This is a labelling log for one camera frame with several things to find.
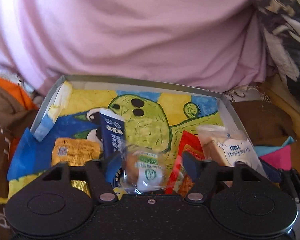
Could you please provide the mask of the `red tofu skewer snack packet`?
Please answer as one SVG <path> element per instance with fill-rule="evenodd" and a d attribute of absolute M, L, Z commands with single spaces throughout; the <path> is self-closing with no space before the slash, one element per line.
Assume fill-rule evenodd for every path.
<path fill-rule="evenodd" d="M 186 169 L 186 157 L 188 153 L 199 161 L 205 159 L 199 138 L 190 132 L 183 131 L 178 146 L 178 155 L 167 181 L 166 195 L 178 194 L 184 198 L 193 187 L 194 182 L 189 175 L 189 171 Z"/>

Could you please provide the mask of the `toast bread packet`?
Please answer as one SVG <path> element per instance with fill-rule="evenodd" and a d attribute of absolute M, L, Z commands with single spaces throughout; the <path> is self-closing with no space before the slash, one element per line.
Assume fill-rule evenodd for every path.
<path fill-rule="evenodd" d="M 243 162 L 267 178 L 255 149 L 243 131 L 224 126 L 203 125 L 197 128 L 198 138 L 206 160 L 221 166 L 235 166 Z"/>

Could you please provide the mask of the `gold foil snack packet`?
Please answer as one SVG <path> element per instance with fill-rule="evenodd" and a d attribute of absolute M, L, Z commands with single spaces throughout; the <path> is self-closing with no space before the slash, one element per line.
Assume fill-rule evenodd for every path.
<path fill-rule="evenodd" d="M 101 147 L 87 139 L 58 138 L 51 156 L 51 166 L 66 161 L 70 166 L 84 166 L 86 162 L 99 159 Z"/>

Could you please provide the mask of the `clear pastry packet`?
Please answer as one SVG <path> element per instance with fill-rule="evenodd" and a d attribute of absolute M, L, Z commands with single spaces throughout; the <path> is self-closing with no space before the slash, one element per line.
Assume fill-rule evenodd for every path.
<path fill-rule="evenodd" d="M 147 147 L 128 145 L 124 149 L 120 184 L 127 192 L 142 194 L 166 187 L 164 155 Z"/>

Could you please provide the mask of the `blue white snack packet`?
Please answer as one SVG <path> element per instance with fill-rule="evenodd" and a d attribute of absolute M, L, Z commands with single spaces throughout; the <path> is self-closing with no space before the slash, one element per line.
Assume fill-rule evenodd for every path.
<path fill-rule="evenodd" d="M 108 109 L 100 110 L 103 156 L 107 162 L 105 177 L 112 188 L 120 187 L 122 155 L 125 147 L 125 120 Z"/>

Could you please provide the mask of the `colourful bird drawing paper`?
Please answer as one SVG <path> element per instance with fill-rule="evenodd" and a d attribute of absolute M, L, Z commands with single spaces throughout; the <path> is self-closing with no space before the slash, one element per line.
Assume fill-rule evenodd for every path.
<path fill-rule="evenodd" d="M 21 137 L 8 170 L 8 194 L 17 193 L 60 161 L 79 166 L 126 145 L 149 148 L 164 159 L 168 178 L 185 132 L 222 125 L 219 98 L 189 93 L 80 89 L 64 81 L 44 100 Z"/>

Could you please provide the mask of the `colourful striped blanket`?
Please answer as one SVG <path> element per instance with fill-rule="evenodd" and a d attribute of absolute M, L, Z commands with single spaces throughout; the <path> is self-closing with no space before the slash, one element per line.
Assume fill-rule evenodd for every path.
<path fill-rule="evenodd" d="M 15 83 L 25 90 L 19 81 L 0 78 Z M 300 113 L 270 90 L 269 85 L 265 84 L 258 88 L 255 100 L 249 95 L 253 91 L 253 87 L 236 88 L 235 93 L 240 95 L 239 98 L 235 98 L 234 92 L 229 93 L 232 105 L 250 139 L 256 146 L 279 146 L 289 136 L 293 137 L 296 142 L 291 146 L 291 158 L 294 167 L 300 172 Z M 37 97 L 27 94 L 34 103 Z"/>

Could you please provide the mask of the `grey cardboard tray box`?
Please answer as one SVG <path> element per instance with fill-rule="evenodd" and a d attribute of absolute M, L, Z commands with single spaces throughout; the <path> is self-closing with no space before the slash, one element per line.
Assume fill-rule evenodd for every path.
<path fill-rule="evenodd" d="M 125 120 L 126 143 L 150 148 L 172 162 L 183 131 L 202 125 L 244 130 L 220 93 L 170 83 L 112 76 L 63 76 L 45 97 L 32 124 L 38 141 L 70 137 L 102 143 L 100 110 Z"/>

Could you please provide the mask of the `brown PF patterned cloth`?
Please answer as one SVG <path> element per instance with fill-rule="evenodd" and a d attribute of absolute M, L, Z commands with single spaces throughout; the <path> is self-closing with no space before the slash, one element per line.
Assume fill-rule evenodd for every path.
<path fill-rule="evenodd" d="M 25 129 L 38 112 L 37 106 L 19 85 L 0 78 L 0 239 L 10 239 L 11 230 L 5 217 L 8 200 L 7 172 Z"/>

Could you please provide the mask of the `pink draped cloth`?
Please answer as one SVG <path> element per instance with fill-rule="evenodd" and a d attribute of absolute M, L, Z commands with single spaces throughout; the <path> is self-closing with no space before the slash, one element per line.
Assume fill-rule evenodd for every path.
<path fill-rule="evenodd" d="M 224 92 L 263 82 L 251 0 L 0 0 L 0 72 L 41 94 L 66 74 Z"/>

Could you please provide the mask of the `dark patterned fabric pile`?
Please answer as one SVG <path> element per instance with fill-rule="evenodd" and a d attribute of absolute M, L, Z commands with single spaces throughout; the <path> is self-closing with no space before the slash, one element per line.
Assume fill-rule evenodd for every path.
<path fill-rule="evenodd" d="M 268 52 L 289 92 L 300 102 L 300 0 L 252 0 Z"/>

